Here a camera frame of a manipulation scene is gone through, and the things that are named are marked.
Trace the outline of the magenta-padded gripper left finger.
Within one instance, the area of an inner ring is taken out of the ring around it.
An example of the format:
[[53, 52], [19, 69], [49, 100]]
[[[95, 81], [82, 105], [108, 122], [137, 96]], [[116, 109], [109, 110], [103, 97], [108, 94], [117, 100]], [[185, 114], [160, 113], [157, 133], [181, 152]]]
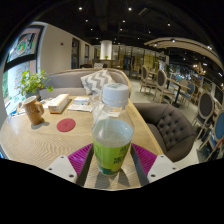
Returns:
[[60, 155], [46, 168], [46, 171], [83, 186], [86, 182], [92, 157], [93, 145], [89, 144], [69, 156]]

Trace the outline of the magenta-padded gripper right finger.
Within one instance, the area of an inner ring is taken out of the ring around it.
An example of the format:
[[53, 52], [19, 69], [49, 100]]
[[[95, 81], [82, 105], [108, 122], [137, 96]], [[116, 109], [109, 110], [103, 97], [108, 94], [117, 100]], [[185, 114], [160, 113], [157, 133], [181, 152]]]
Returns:
[[164, 154], [156, 156], [147, 149], [134, 143], [131, 144], [130, 153], [142, 186], [155, 182], [179, 170]]

